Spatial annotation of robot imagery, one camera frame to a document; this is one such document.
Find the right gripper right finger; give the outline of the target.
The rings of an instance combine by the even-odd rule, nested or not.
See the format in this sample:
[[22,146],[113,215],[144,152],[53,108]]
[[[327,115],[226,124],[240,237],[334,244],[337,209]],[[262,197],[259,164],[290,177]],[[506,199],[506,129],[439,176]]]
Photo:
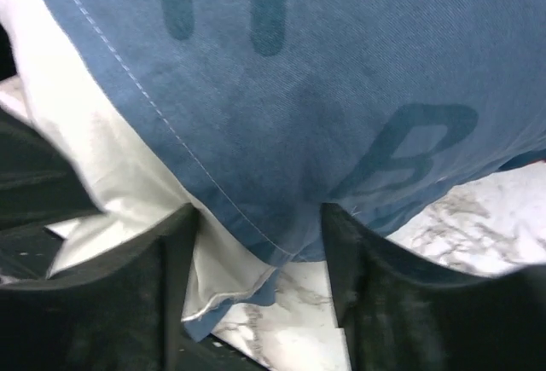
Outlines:
[[544,369],[543,265],[470,275],[377,235],[340,206],[323,205],[321,219],[352,369]]

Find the white pillow with red logo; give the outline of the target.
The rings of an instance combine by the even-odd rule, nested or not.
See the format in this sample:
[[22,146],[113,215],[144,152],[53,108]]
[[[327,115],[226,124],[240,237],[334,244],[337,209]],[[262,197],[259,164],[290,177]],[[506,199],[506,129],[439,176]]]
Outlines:
[[44,0],[1,0],[20,91],[1,109],[52,146],[75,194],[50,221],[63,240],[49,275],[69,270],[151,229],[184,205],[202,208],[114,108]]

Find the blue lettered pillowcase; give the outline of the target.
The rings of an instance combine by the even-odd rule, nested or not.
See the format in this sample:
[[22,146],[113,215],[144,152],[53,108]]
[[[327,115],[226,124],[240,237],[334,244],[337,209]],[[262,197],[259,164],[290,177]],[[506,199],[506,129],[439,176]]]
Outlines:
[[545,155],[545,0],[44,0],[140,138],[241,244],[195,286],[203,339],[323,260],[320,208],[389,235]]

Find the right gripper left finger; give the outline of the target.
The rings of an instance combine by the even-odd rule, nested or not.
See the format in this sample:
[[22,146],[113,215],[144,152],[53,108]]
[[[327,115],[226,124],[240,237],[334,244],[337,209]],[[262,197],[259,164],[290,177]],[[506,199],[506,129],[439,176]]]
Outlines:
[[173,370],[198,229],[185,206],[48,280],[1,287],[3,370]]

